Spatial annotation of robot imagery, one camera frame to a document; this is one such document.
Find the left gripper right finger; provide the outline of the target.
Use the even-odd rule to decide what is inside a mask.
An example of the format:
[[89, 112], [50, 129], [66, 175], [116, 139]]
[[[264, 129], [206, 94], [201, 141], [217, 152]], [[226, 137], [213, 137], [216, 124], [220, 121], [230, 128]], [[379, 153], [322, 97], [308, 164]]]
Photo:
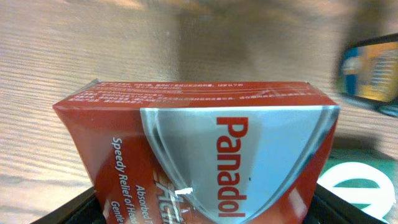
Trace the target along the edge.
[[317, 184], [306, 224], [385, 224]]

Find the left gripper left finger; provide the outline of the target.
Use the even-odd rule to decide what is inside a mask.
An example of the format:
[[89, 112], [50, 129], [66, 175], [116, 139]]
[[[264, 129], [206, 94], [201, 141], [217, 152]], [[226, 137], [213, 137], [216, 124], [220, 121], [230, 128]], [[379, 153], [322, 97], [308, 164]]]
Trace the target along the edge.
[[94, 187], [32, 224], [103, 224], [103, 213]]

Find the green Zam-Buk box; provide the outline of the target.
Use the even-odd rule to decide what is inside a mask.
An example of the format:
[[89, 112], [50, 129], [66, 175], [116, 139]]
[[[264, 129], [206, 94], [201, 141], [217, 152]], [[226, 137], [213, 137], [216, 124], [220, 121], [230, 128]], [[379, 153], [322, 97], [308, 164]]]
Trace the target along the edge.
[[397, 160], [375, 149], [332, 149], [318, 184], [384, 223], [397, 223]]

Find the red Panadol box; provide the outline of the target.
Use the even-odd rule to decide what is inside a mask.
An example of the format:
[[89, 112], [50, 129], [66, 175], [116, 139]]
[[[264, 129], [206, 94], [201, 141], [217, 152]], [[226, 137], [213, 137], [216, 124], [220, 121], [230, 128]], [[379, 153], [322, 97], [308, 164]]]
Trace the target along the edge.
[[103, 223], [302, 223], [340, 107], [306, 82], [99, 82], [53, 106]]

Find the clear plastic container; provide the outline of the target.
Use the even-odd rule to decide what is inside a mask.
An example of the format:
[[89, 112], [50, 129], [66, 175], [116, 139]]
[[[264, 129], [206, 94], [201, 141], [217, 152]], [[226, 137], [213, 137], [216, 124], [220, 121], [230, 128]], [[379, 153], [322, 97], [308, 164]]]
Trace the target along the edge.
[[352, 105], [397, 117], [397, 34], [350, 43], [340, 53], [336, 90]]

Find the blue medicine box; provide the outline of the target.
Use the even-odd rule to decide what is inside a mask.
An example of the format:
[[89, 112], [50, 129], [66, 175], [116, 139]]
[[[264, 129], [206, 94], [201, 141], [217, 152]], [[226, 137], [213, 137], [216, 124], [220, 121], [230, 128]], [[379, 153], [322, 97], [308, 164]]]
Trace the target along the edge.
[[397, 42], [362, 45], [344, 51], [338, 90], [383, 103], [397, 98]]

